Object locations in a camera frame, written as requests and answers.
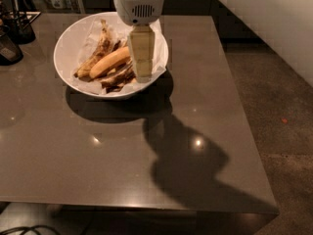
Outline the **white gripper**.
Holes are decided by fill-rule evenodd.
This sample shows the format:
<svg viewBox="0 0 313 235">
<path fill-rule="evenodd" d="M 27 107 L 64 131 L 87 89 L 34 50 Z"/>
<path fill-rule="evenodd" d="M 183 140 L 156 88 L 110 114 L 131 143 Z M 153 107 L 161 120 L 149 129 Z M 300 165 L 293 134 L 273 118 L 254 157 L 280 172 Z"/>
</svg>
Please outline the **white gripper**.
<svg viewBox="0 0 313 235">
<path fill-rule="evenodd" d="M 148 82 L 155 50 L 155 33 L 149 24 L 160 17 L 164 0 L 113 0 L 113 3 L 120 19 L 135 25 L 127 38 L 133 70 L 139 82 Z"/>
</svg>

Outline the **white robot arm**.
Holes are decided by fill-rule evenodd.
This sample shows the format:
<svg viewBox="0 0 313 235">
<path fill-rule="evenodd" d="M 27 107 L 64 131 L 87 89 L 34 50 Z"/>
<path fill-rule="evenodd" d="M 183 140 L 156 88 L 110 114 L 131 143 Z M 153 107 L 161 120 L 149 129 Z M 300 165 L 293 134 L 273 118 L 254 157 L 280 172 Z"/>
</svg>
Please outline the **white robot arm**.
<svg viewBox="0 0 313 235">
<path fill-rule="evenodd" d="M 127 24 L 156 21 L 169 0 L 113 0 Z M 170 9 L 208 13 L 226 39 L 255 35 L 313 85 L 313 0 L 176 0 Z"/>
</svg>

